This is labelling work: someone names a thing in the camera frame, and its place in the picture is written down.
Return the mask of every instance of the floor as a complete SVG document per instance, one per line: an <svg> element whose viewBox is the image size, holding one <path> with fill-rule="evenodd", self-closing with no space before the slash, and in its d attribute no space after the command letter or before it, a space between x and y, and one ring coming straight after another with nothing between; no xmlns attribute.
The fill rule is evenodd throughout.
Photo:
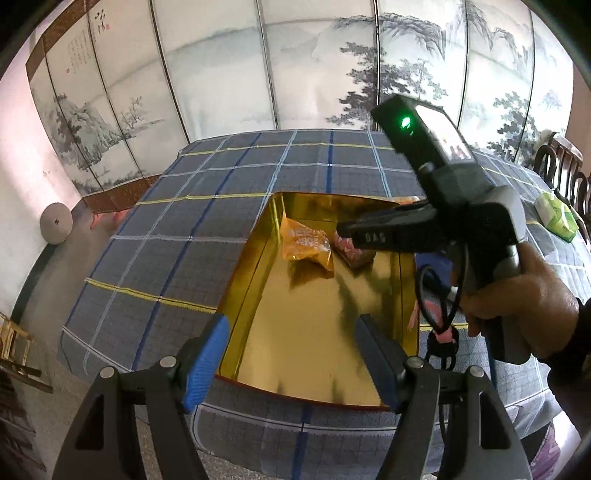
<svg viewBox="0 0 591 480"><path fill-rule="evenodd" d="M61 327L84 278L115 229L111 215L105 215L92 230L89 228L91 221L92 213L88 210L74 221L72 233L56 249L43 271L21 321L21 326L35 336L38 343L31 353L31 365L47 372L54 387L53 395L48 395L24 384L15 386L37 432L37 448L47 467L47 474L39 472L35 480L51 478L63 439L89 388L57 362L56 353ZM146 476L149 480L160 479L150 428L141 420L137 426ZM212 479L269 479L216 457L200 456Z"/></svg>

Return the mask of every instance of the blue checkered tablecloth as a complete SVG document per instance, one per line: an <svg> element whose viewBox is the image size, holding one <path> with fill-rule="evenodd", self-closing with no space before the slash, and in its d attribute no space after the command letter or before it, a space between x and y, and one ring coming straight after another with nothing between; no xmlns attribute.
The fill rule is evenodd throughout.
<svg viewBox="0 0 591 480"><path fill-rule="evenodd" d="M531 242L573 293L591 296L591 256L580 235L567 244L539 221L548 190L532 171L474 152L493 183L524 204ZM91 381L105 365L131 371L177 352L215 312L242 246L274 192L379 197L423 195L403 155L380 132L253 132L194 142L150 188L111 238L63 327L59 358ZM427 331L421 332L420 354ZM460 330L456 369L481 365L520 436L560 411L535 358L489 358L484 340ZM215 379L191 427L199 448L280 478L374 479L397 418L383 411L311 405ZM426 471L439 467L434 427Z"/></svg>

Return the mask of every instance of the wooden stool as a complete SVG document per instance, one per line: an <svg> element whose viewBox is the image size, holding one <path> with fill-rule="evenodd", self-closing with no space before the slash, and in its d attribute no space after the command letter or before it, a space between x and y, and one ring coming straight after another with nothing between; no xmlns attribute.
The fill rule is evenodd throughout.
<svg viewBox="0 0 591 480"><path fill-rule="evenodd" d="M35 339L3 313L0 313L0 322L0 370L27 385L53 393L53 387L40 380L41 370L27 366L29 350ZM27 343L18 358L16 340L19 337L24 338Z"/></svg>

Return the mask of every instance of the gold tin box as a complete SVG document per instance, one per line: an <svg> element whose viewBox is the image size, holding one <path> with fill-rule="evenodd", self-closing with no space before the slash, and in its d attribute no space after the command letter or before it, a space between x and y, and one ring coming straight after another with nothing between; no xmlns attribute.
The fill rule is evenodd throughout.
<svg viewBox="0 0 591 480"><path fill-rule="evenodd" d="M330 273L308 260L283 260L279 225L285 212L330 239L337 222L393 205L347 195L272 195L219 307L232 326L219 375L289 397L379 407L353 327L361 313L370 313L388 337L416 355L418 326L407 329L415 303L413 254L378 252L358 272L333 255Z"/></svg>

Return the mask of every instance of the green package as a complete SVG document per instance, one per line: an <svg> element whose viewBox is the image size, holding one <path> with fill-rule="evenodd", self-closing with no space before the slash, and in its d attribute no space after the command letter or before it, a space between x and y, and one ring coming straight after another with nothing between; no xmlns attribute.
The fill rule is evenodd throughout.
<svg viewBox="0 0 591 480"><path fill-rule="evenodd" d="M579 230L570 207L561 202L553 192L542 192L534 206L544 226L562 240L572 242Z"/></svg>

